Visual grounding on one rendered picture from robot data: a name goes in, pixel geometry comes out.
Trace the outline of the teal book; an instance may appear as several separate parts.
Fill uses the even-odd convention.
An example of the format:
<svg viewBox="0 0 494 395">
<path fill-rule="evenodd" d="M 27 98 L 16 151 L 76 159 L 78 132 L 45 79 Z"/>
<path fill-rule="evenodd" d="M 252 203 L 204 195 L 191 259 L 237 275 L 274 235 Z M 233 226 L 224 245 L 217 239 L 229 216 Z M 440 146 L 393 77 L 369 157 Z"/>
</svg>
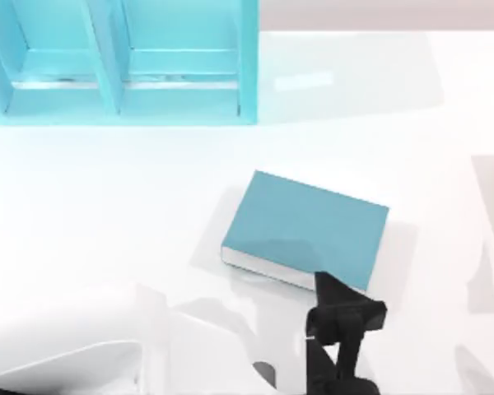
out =
<svg viewBox="0 0 494 395">
<path fill-rule="evenodd" d="M 367 290 L 389 208 L 261 170 L 221 242 L 221 260 L 307 290 L 327 272 Z"/>
</svg>

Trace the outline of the light blue rack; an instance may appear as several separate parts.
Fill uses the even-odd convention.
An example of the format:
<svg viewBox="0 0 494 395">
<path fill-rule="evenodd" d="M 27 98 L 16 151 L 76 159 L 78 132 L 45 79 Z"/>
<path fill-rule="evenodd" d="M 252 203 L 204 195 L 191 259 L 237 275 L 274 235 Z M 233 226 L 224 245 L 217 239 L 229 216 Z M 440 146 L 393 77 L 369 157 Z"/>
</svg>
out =
<svg viewBox="0 0 494 395">
<path fill-rule="evenodd" d="M 0 125 L 258 119 L 260 0 L 0 0 Z"/>
</svg>

